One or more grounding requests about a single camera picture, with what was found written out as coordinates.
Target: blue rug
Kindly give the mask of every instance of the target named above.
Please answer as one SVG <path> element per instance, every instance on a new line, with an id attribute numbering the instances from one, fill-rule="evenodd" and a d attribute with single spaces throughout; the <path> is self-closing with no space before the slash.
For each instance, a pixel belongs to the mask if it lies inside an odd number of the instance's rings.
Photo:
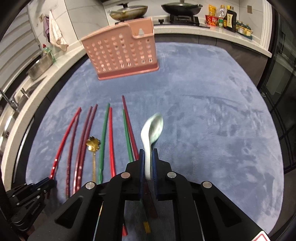
<path id="1" fill-rule="evenodd" d="M 128 163 L 124 136 L 122 99 L 127 101 L 138 148 L 140 132 L 156 112 L 164 129 L 155 147 L 159 158 L 189 181 L 211 181 L 267 233 L 281 210 L 284 188 L 283 163 L 278 136 L 260 93 L 239 64 L 214 46 L 157 43 L 160 69 L 112 80 L 98 81 L 87 60 L 57 95 L 34 139 L 26 172 L 27 183 L 49 176 L 57 148 L 78 106 L 79 125 L 73 149 L 71 190 L 80 134 L 90 105 L 99 105 L 91 135 L 100 139 L 104 113 L 113 107 L 113 136 L 117 173 Z M 52 191 L 46 212 L 65 202 L 66 162 L 69 135 L 56 171 L 57 189 Z M 108 134 L 104 182 L 110 179 Z M 91 181 L 92 155 L 83 168 L 82 184 Z M 156 202 L 159 219 L 150 220 L 155 240 L 174 240 L 171 202 Z M 126 203 L 129 235 L 123 240 L 146 240 L 140 206 Z"/>

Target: wall socket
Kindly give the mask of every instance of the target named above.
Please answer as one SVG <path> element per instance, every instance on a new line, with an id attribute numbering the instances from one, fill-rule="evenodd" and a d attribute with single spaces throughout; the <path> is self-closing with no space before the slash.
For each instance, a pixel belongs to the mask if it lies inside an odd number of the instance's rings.
<path id="1" fill-rule="evenodd" d="M 43 13 L 39 16 L 39 21 L 42 23 L 43 22 L 43 18 L 44 18 L 44 15 Z"/>
<path id="2" fill-rule="evenodd" d="M 249 6 L 249 5 L 248 5 L 248 6 L 247 6 L 247 11 L 248 11 L 248 13 L 253 13 L 253 12 L 252 12 L 252 6 Z"/>

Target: kitchen counter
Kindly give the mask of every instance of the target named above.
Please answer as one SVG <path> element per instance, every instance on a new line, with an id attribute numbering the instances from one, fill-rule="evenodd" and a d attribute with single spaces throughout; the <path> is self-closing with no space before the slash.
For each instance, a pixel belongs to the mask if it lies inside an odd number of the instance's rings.
<path id="1" fill-rule="evenodd" d="M 21 145 L 23 136 L 34 116 L 37 108 L 52 89 L 52 87 L 59 81 L 59 79 L 69 70 L 81 57 L 85 55 L 83 45 L 77 41 L 68 47 L 68 51 L 59 56 L 56 56 L 56 63 L 54 63 L 45 73 L 43 73 L 37 80 L 33 81 L 27 77 L 23 84 L 17 90 L 16 100 L 19 98 L 19 91 L 22 87 L 27 89 L 33 83 L 41 81 L 35 91 L 32 93 L 24 107 L 21 109 L 13 128 L 8 136 L 7 144 L 1 162 L 2 181 L 6 190 L 11 189 L 12 176 L 14 173 L 15 160 L 17 158 L 18 150 Z M 1 118 L 0 126 L 5 117 L 13 113 L 12 108 L 7 105 L 4 109 Z"/>
<path id="2" fill-rule="evenodd" d="M 155 25 L 155 34 L 194 34 L 207 37 L 213 37 L 217 39 L 227 40 L 249 49 L 255 50 L 267 57 L 271 57 L 272 54 L 264 49 L 259 43 L 254 40 L 250 40 L 238 33 L 233 33 L 223 28 L 211 26 L 210 28 L 202 28 L 195 26 L 185 26 L 185 25 Z"/>

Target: wok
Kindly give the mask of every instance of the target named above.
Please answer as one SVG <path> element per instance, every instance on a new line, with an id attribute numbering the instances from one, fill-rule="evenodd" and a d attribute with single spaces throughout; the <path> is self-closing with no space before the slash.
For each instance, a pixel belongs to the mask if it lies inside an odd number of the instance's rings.
<path id="1" fill-rule="evenodd" d="M 168 3 L 161 5 L 163 10 L 167 13 L 175 15 L 175 16 L 193 16 L 200 12 L 202 9 L 201 4 L 193 5 L 190 3 L 184 3 L 184 1 L 180 1 L 180 3 Z"/>
<path id="2" fill-rule="evenodd" d="M 116 11 L 112 11 L 112 10 L 109 11 L 110 17 L 118 21 L 125 21 L 125 20 L 140 18 L 147 12 L 147 9 L 148 9 L 148 6 L 136 5 L 136 6 L 129 7 L 127 3 L 118 4 L 118 6 L 119 5 L 122 5 L 123 8 L 118 9 Z"/>

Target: soy sauce bottle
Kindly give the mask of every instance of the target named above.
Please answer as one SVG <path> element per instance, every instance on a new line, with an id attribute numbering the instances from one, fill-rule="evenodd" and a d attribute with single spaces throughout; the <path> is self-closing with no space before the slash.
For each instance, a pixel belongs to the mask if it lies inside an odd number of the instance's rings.
<path id="1" fill-rule="evenodd" d="M 235 33 L 237 13 L 233 10 L 233 7 L 230 7 L 230 9 L 227 10 L 226 18 L 227 18 L 226 29 Z"/>
<path id="2" fill-rule="evenodd" d="M 228 10 L 230 10 L 230 5 L 227 5 L 227 12 L 228 12 Z M 226 12 L 225 17 L 223 19 L 223 27 L 224 28 L 226 28 L 226 26 L 227 26 L 227 12 Z"/>

